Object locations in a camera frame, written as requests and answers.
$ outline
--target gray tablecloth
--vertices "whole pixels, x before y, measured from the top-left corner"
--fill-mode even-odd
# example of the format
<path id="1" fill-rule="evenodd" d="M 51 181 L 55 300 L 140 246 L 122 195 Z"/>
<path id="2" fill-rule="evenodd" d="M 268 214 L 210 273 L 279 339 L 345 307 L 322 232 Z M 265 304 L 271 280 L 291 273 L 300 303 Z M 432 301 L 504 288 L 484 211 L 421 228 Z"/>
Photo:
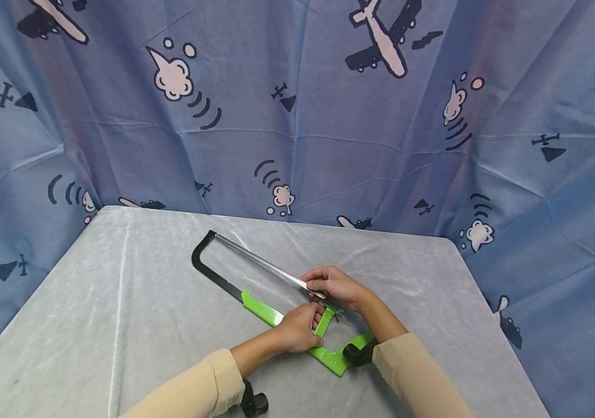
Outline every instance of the gray tablecloth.
<path id="1" fill-rule="evenodd" d="M 547 417 L 446 239 L 106 207 L 0 336 L 0 418 L 117 417 L 207 353 L 266 330 L 193 268 L 193 248 L 209 229 L 296 276 L 336 264 L 371 287 L 477 417 Z M 282 312 L 306 300 L 221 243 L 203 260 Z M 363 330 L 345 313 L 325 345 L 338 348 Z M 339 378 L 308 355 L 284 355 L 250 380 L 268 396 L 271 418 L 408 416 L 373 365 Z M 226 416 L 243 414 L 233 408 Z"/>

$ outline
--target blue curtain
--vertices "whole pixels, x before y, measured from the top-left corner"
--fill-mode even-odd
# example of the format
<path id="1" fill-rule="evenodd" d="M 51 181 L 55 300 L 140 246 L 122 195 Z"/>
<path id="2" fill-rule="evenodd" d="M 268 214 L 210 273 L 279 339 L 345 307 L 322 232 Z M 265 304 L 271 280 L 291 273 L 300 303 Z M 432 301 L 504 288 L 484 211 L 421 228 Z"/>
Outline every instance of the blue curtain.
<path id="1" fill-rule="evenodd" d="M 0 1 L 0 332 L 106 205 L 441 236 L 595 417 L 595 1 Z"/>

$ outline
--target finger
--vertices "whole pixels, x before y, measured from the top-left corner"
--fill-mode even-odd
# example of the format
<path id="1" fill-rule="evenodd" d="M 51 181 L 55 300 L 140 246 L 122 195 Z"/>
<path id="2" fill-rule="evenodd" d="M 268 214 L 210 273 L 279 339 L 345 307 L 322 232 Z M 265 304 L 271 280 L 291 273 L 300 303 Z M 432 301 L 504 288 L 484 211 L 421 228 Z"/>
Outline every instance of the finger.
<path id="1" fill-rule="evenodd" d="M 325 267 L 318 267 L 318 268 L 311 269 L 308 272 L 302 274 L 300 279 L 305 282 L 308 282 L 315 278 L 319 278 L 321 280 L 327 280 L 327 278 L 329 277 L 329 274 L 328 274 L 329 268 L 330 268 L 330 266 L 327 265 Z"/>
<path id="2" fill-rule="evenodd" d="M 330 288 L 330 282 L 328 280 L 310 280 L 306 283 L 306 288 L 309 290 L 316 290 L 316 291 L 328 291 Z"/>

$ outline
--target cartoon airplane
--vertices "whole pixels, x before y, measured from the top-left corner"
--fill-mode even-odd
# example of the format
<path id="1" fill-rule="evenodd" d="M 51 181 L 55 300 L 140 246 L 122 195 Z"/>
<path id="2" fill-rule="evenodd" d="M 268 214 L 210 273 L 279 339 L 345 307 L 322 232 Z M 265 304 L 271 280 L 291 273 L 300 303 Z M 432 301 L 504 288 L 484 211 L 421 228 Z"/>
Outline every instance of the cartoon airplane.
<path id="1" fill-rule="evenodd" d="M 49 32 L 58 34 L 62 29 L 73 40 L 79 44 L 87 44 L 89 41 L 86 32 L 84 32 L 76 22 L 59 8 L 63 5 L 63 0 L 28 0 L 35 6 L 34 12 L 24 17 L 16 28 L 29 38 L 45 38 Z M 81 2 L 75 6 L 76 10 L 83 10 Z"/>
<path id="2" fill-rule="evenodd" d="M 403 42 L 404 34 L 409 27 L 415 26 L 416 15 L 422 8 L 421 0 L 406 0 L 404 7 L 395 22 L 386 30 L 383 22 L 376 16 L 376 9 L 381 0 L 358 0 L 360 9 L 349 15 L 353 27 L 367 23 L 369 36 L 373 45 L 362 51 L 346 57 L 346 65 L 350 70 L 362 71 L 366 67 L 376 67 L 376 63 L 383 61 L 390 74 L 396 78 L 406 75 L 406 62 L 398 45 Z"/>

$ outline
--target cloud print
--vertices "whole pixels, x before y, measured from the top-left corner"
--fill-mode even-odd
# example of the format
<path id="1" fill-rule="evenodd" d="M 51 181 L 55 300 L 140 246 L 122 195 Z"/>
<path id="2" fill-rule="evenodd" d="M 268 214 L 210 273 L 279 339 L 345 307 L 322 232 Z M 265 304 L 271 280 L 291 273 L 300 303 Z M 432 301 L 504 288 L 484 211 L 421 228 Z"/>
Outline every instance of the cloud print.
<path id="1" fill-rule="evenodd" d="M 465 89 L 457 89 L 455 82 L 451 85 L 450 88 L 450 99 L 448 103 L 446 103 L 446 107 L 443 108 L 443 125 L 444 127 L 457 118 L 460 115 L 460 112 L 463 110 L 461 104 L 464 103 L 466 100 L 466 91 Z"/>
<path id="2" fill-rule="evenodd" d="M 272 193 L 274 194 L 274 204 L 276 206 L 285 206 L 288 215 L 292 215 L 290 205 L 294 202 L 295 197 L 290 194 L 290 187 L 288 185 L 276 186 Z"/>
<path id="3" fill-rule="evenodd" d="M 190 69 L 187 63 L 178 58 L 168 61 L 165 56 L 147 46 L 153 63 L 156 64 L 156 76 L 153 81 L 156 87 L 165 93 L 168 100 L 176 101 L 193 92 L 193 81 L 189 78 Z"/>
<path id="4" fill-rule="evenodd" d="M 495 230 L 490 225 L 476 219 L 466 230 L 466 239 L 471 242 L 471 249 L 477 252 L 483 244 L 489 244 L 495 240 L 494 233 Z"/>

